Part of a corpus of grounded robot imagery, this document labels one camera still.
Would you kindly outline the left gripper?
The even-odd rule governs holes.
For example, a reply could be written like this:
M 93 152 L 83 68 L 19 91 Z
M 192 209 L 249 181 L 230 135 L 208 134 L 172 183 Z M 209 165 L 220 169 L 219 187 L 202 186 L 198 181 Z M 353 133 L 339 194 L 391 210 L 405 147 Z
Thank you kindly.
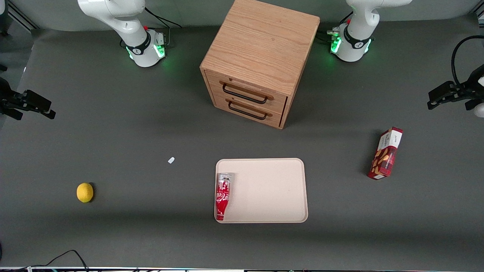
M 442 83 L 432 91 L 429 91 L 428 109 L 433 110 L 437 106 L 445 103 L 468 100 L 465 102 L 465 109 L 467 111 L 473 110 L 484 99 L 483 76 L 484 65 L 482 64 L 471 72 L 465 82 L 459 84 L 460 91 L 452 81 Z

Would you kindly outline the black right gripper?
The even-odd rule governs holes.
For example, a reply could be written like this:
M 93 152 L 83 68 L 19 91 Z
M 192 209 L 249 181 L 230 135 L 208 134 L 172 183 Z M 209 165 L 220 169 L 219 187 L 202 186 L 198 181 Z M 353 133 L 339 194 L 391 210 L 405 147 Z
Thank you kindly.
M 26 90 L 24 93 L 13 91 L 3 78 L 0 78 L 0 99 L 0 113 L 18 121 L 23 116 L 23 113 L 18 110 L 33 111 L 49 119 L 55 119 L 56 112 L 51 109 L 50 100 L 31 90 Z

